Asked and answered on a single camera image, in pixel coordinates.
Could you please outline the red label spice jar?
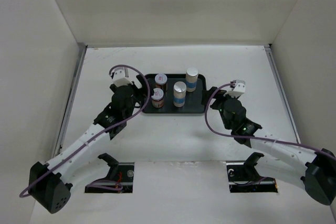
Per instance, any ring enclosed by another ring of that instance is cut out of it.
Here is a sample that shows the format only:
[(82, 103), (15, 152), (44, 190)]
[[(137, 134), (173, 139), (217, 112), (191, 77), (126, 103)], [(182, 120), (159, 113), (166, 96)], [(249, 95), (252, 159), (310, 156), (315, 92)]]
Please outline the red label spice jar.
[(167, 76), (164, 73), (158, 73), (155, 78), (155, 86), (156, 88), (161, 89), (163, 92), (167, 91)]
[(153, 107), (157, 109), (161, 108), (164, 105), (164, 91), (160, 88), (154, 88), (151, 101)]

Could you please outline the blue label shaker bottle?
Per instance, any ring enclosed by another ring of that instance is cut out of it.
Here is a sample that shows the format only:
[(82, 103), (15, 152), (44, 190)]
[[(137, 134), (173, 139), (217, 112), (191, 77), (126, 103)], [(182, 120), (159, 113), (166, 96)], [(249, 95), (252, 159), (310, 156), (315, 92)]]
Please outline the blue label shaker bottle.
[(185, 79), (187, 92), (193, 92), (197, 86), (198, 70), (195, 67), (187, 68)]
[(173, 104), (180, 108), (185, 103), (186, 97), (186, 84), (182, 81), (178, 81), (173, 86)]

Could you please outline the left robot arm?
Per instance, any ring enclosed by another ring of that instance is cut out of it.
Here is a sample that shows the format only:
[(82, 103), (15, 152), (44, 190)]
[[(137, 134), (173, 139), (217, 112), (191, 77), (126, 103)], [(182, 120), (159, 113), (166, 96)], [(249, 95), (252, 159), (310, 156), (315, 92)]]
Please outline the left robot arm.
[(113, 181), (118, 175), (116, 160), (104, 153), (113, 138), (136, 116), (135, 105), (143, 110), (150, 95), (150, 85), (143, 74), (137, 75), (141, 83), (138, 88), (133, 82), (122, 86), (112, 84), (111, 102), (94, 119), (89, 128), (63, 152), (46, 163), (36, 162), (29, 171), (28, 193), (49, 213), (60, 211), (69, 201), (75, 182), (71, 178), (78, 169), (99, 158), (106, 163), (100, 175)]

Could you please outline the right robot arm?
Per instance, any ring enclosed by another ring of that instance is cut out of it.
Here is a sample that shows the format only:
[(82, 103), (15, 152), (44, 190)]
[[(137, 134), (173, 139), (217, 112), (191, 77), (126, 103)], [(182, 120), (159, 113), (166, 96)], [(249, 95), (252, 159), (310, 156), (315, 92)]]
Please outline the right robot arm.
[(329, 206), (335, 200), (335, 156), (299, 143), (257, 137), (261, 125), (246, 116), (246, 109), (239, 101), (245, 92), (241, 82), (212, 87), (202, 91), (201, 104), (205, 110), (219, 112), (228, 137), (254, 150), (243, 164), (244, 175), (251, 180), (271, 177), (303, 189), (312, 199)]

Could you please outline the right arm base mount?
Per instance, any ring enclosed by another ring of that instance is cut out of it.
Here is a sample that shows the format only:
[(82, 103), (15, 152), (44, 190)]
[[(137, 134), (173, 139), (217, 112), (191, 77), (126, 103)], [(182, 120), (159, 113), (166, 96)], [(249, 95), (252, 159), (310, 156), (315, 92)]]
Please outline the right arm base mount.
[(226, 163), (229, 191), (231, 193), (277, 193), (274, 178), (263, 177), (256, 171), (257, 162), (264, 157), (261, 153), (252, 153), (245, 161)]

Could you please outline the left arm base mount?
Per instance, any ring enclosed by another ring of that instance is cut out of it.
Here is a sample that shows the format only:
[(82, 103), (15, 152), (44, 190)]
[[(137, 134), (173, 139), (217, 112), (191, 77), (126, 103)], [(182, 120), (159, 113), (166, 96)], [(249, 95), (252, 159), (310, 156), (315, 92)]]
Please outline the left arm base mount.
[(108, 171), (85, 187), (86, 194), (130, 194), (133, 193), (135, 163), (120, 163), (107, 153), (98, 156), (106, 163)]

